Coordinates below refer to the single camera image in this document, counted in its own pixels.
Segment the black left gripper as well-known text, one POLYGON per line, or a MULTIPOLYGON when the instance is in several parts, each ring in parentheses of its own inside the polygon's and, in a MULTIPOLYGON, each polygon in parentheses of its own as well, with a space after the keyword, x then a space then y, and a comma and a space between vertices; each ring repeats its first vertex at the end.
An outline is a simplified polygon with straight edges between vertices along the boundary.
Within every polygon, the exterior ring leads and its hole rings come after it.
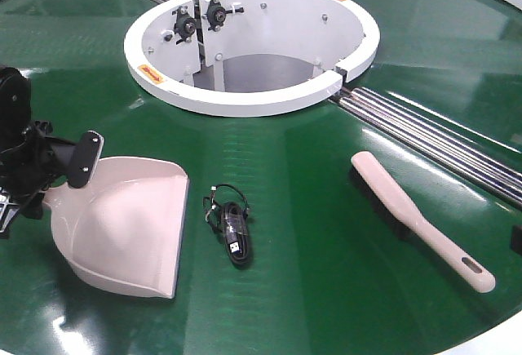
POLYGON ((19 215, 40 219, 44 190, 52 175, 43 165, 52 151, 54 179, 64 176, 71 188, 85 187, 100 159, 104 137, 86 131, 78 142, 48 137, 53 131, 48 121, 31 122, 22 130, 23 142, 1 152, 1 238, 10 236, 10 227, 19 215))

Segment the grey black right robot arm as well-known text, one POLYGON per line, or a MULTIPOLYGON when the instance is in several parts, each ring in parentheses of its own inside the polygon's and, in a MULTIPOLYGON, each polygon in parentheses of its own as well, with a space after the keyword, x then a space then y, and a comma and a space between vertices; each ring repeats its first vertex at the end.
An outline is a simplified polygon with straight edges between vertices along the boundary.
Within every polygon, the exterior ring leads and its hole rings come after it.
POLYGON ((522 227, 513 225, 511 228, 510 248, 517 254, 522 255, 522 227))

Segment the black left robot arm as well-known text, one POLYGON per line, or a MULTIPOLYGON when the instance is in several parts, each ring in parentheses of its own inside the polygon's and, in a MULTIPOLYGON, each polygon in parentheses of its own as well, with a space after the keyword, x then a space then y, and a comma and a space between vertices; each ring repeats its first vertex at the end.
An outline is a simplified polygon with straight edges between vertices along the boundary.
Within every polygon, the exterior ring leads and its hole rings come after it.
POLYGON ((1 67, 1 238, 19 215, 40 219, 46 191, 60 177, 85 187, 100 159, 104 138, 86 131, 78 142, 52 135, 51 122, 36 120, 31 83, 13 67, 1 67))

